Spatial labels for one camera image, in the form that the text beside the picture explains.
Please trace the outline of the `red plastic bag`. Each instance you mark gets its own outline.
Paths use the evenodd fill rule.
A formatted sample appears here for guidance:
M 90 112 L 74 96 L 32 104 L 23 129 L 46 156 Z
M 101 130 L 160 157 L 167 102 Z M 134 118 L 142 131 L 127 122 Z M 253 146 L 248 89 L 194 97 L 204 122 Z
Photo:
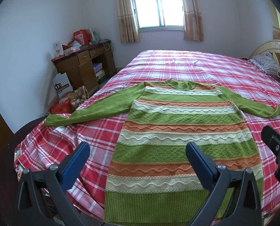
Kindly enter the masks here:
M 59 99 L 57 98 L 54 104 L 49 109 L 50 114 L 71 114 L 71 99 L 67 98 L 64 102 L 59 103 Z

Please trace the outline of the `green orange striped knit sweater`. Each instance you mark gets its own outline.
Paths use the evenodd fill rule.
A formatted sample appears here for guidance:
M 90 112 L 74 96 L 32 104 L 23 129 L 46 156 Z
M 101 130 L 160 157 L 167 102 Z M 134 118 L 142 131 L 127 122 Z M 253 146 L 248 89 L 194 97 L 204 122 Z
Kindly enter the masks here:
M 185 154 L 191 141 L 231 170 L 252 169 L 262 195 L 261 158 L 243 112 L 273 118 L 280 107 L 222 86 L 169 79 L 123 89 L 69 117 L 51 114 L 44 124 L 61 127 L 127 113 L 107 174 L 104 220 L 184 225 L 208 195 Z

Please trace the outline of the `striped pillow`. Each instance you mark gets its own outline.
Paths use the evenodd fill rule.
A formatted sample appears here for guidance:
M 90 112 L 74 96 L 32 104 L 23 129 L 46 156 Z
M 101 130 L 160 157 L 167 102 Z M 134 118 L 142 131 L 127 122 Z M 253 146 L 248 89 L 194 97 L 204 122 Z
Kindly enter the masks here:
M 276 63 L 273 55 L 268 50 L 265 53 L 254 56 L 249 61 L 261 69 L 265 74 L 276 80 L 280 80 L 280 66 Z

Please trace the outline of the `stacked boxes in desk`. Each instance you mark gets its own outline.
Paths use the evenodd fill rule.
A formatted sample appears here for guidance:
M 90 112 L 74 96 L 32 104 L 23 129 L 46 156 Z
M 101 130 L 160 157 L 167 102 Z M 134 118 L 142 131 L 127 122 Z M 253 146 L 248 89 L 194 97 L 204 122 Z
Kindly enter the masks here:
M 106 78 L 105 71 L 102 67 L 102 63 L 95 63 L 93 67 L 98 83 L 102 84 Z

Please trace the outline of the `white paper shopping bag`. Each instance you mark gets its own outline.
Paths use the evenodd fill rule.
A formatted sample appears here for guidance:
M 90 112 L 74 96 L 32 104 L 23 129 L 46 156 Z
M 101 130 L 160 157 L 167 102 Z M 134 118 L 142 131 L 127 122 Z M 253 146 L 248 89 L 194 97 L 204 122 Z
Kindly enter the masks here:
M 61 98 L 64 94 L 73 91 L 73 87 L 70 84 L 66 73 L 56 74 L 53 78 L 53 86 L 59 98 Z

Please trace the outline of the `beige curtain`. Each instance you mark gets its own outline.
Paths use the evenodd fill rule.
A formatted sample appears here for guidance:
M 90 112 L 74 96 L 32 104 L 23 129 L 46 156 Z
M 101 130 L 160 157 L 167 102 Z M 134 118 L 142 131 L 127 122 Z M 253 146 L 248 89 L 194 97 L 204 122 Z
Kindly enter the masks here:
M 116 0 L 121 43 L 140 42 L 132 0 Z
M 198 0 L 182 0 L 184 10 L 184 40 L 204 41 L 202 14 Z

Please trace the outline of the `red white plaid bedsheet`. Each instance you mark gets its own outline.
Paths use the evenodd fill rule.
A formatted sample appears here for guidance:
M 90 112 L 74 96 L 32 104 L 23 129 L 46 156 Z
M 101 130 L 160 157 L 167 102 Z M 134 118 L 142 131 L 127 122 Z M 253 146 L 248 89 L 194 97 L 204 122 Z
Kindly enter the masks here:
M 253 170 L 261 211 L 280 202 L 275 155 L 280 79 L 248 60 L 175 50 L 141 52 L 72 114 L 49 115 L 16 147 L 14 168 L 41 171 L 83 141 L 91 153 L 67 192 L 84 213 L 119 225 L 185 225 L 208 196 L 185 147 Z

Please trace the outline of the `white card box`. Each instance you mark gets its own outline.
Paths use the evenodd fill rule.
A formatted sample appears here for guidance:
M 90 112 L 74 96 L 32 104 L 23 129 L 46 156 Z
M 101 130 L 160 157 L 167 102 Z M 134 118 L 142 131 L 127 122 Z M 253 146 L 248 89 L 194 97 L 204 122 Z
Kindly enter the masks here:
M 62 44 L 59 41 L 53 43 L 53 49 L 56 58 L 64 55 Z

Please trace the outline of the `window with metal frame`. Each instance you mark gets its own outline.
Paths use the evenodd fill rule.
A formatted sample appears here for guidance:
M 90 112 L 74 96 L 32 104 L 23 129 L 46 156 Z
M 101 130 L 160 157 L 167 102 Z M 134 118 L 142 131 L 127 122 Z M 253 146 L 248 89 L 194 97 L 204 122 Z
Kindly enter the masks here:
M 132 6 L 140 31 L 184 29 L 182 0 L 132 0 Z

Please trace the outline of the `left beige curtain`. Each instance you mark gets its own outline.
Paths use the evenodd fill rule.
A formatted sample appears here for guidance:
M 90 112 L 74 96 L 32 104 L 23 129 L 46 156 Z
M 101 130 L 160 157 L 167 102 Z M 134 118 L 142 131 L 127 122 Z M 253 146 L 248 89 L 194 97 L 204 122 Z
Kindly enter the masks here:
M 121 43 L 140 42 L 132 0 L 116 0 Z

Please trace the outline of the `right beige curtain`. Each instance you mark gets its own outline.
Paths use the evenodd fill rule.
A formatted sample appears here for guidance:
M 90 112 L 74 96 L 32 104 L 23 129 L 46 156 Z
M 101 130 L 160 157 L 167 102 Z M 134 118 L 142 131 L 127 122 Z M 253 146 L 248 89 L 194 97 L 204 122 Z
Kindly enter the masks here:
M 182 0 L 184 10 L 184 40 L 204 41 L 202 14 L 198 0 Z

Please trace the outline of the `brown wooden desk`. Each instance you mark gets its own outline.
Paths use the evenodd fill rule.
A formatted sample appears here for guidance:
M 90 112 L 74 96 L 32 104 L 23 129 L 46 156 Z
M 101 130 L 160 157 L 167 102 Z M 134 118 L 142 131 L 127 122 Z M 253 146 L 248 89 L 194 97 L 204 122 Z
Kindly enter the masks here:
M 67 74 L 73 89 L 85 86 L 90 95 L 100 88 L 94 69 L 95 63 L 102 64 L 107 77 L 112 77 L 117 72 L 113 59 L 113 44 L 109 39 L 94 45 L 82 46 L 77 52 L 51 61 L 59 73 Z

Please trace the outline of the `red gift bag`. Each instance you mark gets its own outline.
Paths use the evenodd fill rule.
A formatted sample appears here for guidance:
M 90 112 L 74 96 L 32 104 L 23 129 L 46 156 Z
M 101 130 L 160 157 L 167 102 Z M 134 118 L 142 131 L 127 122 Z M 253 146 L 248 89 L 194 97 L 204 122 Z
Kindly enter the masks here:
M 74 39 L 81 45 L 89 45 L 91 42 L 91 34 L 87 33 L 85 29 L 75 31 L 73 36 Z

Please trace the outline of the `brown patterned bag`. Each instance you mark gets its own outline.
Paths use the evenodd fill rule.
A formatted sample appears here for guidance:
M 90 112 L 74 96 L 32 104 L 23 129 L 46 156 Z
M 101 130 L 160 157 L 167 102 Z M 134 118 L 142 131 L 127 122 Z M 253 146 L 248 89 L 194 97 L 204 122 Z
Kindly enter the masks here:
M 77 90 L 69 93 L 67 97 L 70 99 L 71 109 L 75 111 L 90 96 L 85 86 L 79 87 Z

